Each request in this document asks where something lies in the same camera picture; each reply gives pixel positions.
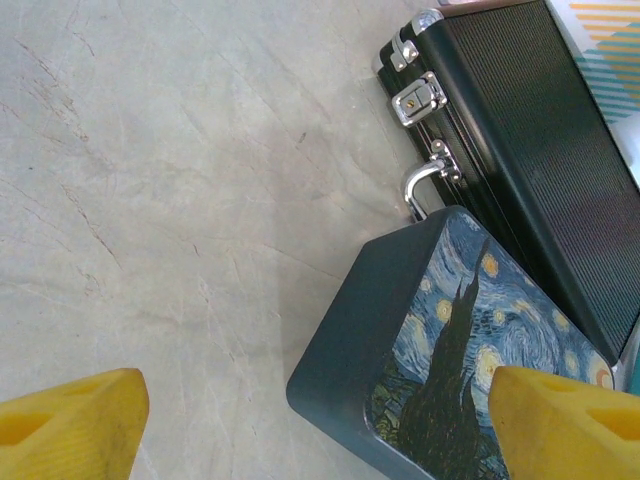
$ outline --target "gray floor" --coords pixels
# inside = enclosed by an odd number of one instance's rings
[[[138,367],[134,479],[382,478],[284,386],[407,221],[370,61],[424,4],[2,2],[2,399]]]

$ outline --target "ribbed panel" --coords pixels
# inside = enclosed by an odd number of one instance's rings
[[[640,310],[640,194],[553,19],[538,1],[448,22],[620,351]]]

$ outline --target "cypress tree painting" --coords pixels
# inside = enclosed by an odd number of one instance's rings
[[[456,212],[367,415],[383,441],[437,480],[507,480],[487,404],[500,365],[612,387],[585,337],[472,217]]]

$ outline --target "case handle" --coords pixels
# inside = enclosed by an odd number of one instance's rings
[[[411,216],[416,222],[420,222],[427,218],[427,212],[424,211],[415,196],[416,185],[435,173],[441,174],[444,169],[444,161],[440,159],[431,160],[427,164],[411,172],[405,180],[404,201],[407,204],[407,207],[409,207],[409,212],[411,212]]]

